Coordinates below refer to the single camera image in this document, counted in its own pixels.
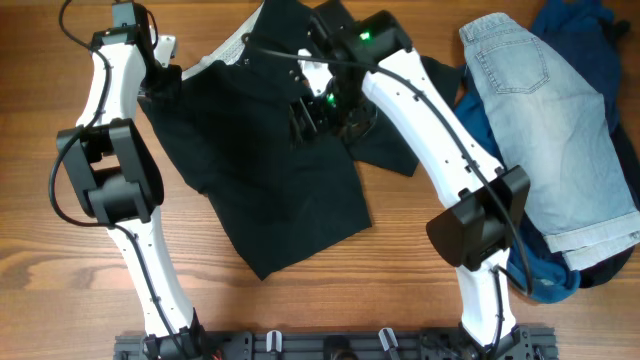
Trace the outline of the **black shorts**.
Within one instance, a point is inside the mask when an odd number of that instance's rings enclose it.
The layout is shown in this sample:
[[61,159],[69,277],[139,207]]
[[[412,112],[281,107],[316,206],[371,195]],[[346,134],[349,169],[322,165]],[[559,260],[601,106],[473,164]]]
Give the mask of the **black shorts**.
[[293,62],[246,50],[188,69],[174,99],[141,102],[185,183],[209,199],[260,278],[370,226],[357,162],[405,176],[418,165],[384,115],[353,142],[294,145],[289,112],[305,94]]

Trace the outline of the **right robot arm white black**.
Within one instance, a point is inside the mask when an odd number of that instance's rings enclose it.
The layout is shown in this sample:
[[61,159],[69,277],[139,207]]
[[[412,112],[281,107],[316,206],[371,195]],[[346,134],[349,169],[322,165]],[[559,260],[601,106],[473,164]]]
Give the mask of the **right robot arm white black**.
[[332,110],[365,98],[392,123],[427,171],[445,210],[426,231],[455,268],[461,327],[482,357],[501,351],[516,325],[505,288],[510,250],[519,237],[529,179],[504,169],[467,132],[436,90],[421,56],[396,18],[380,11],[354,20],[337,3],[314,9],[311,47],[295,58]]

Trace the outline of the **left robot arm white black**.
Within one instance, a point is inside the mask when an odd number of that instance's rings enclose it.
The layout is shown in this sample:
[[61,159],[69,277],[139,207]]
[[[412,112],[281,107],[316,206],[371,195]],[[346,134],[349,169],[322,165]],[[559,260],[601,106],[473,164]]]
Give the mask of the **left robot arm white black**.
[[84,111],[59,132],[55,170],[65,169],[91,226],[120,250],[144,315],[140,359],[210,359],[192,302],[177,278],[162,225],[162,178],[134,119],[141,86],[166,75],[147,29],[133,23],[94,34]]

